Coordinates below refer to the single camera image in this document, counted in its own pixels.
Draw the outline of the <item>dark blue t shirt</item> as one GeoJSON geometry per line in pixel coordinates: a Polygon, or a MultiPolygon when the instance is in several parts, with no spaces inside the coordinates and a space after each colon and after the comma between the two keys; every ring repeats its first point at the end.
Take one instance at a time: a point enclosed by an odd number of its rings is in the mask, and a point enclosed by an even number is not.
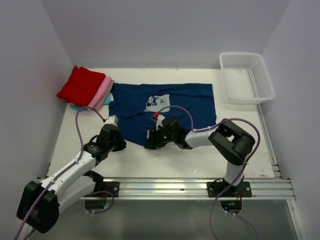
{"type": "Polygon", "coordinates": [[[185,129],[202,129],[216,124],[213,86],[207,83],[125,84],[115,83],[109,115],[117,116],[123,138],[140,146],[147,142],[147,130],[160,112],[174,117],[185,129]]]}

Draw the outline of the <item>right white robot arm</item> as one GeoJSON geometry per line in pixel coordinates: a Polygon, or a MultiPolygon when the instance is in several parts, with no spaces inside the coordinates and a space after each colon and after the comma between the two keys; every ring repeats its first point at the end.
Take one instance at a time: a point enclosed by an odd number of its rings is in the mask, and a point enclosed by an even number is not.
{"type": "Polygon", "coordinates": [[[156,122],[156,127],[147,130],[144,145],[146,149],[160,149],[168,143],[174,143],[182,150],[214,146],[227,161],[222,180],[223,192],[232,197],[241,190],[243,167],[256,143],[252,135],[227,119],[216,127],[204,129],[186,129],[174,117],[161,114],[152,119],[156,122]]]}

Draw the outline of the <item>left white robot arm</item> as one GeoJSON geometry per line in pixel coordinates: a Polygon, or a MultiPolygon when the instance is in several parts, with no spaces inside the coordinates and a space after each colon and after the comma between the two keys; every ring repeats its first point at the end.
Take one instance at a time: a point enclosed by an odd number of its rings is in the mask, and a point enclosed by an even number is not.
{"type": "Polygon", "coordinates": [[[126,148],[116,123],[106,123],[66,166],[40,182],[30,181],[23,190],[16,216],[44,234],[57,222],[60,214],[86,196],[103,193],[103,177],[93,171],[110,152],[126,148]]]}

